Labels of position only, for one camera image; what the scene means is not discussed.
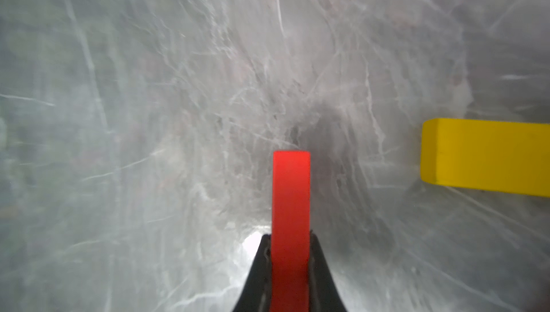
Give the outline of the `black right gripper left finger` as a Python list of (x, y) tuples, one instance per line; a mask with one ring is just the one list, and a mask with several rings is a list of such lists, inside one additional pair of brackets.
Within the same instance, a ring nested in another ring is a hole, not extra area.
[(271, 236), (263, 235), (233, 312), (269, 312), (272, 300)]

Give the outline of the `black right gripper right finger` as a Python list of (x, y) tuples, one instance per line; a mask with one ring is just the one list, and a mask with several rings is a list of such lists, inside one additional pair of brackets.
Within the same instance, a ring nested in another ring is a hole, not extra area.
[(309, 312), (346, 312), (329, 270), (319, 238), (310, 232), (308, 261)]

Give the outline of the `red block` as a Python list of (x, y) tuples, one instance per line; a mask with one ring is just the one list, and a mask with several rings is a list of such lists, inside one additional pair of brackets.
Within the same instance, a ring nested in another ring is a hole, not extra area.
[(272, 180), (271, 311), (309, 310), (310, 154), (276, 151)]

